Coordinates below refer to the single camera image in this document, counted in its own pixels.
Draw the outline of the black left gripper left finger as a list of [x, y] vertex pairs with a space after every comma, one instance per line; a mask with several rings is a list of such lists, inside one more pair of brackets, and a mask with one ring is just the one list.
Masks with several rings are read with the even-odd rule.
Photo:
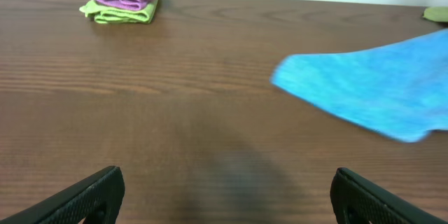
[[109, 166], [1, 224], [115, 224], [124, 195], [121, 169]]

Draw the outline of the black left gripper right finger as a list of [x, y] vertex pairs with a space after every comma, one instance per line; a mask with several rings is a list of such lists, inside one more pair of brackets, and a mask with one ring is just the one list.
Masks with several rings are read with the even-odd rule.
[[333, 177], [330, 199], [338, 224], [447, 224], [345, 167]]

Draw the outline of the blue microfiber cloth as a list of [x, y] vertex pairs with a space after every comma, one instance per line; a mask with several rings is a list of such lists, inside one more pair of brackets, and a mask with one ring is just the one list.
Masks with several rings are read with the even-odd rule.
[[355, 52], [290, 55], [271, 82], [341, 119], [414, 143], [447, 130], [447, 30]]

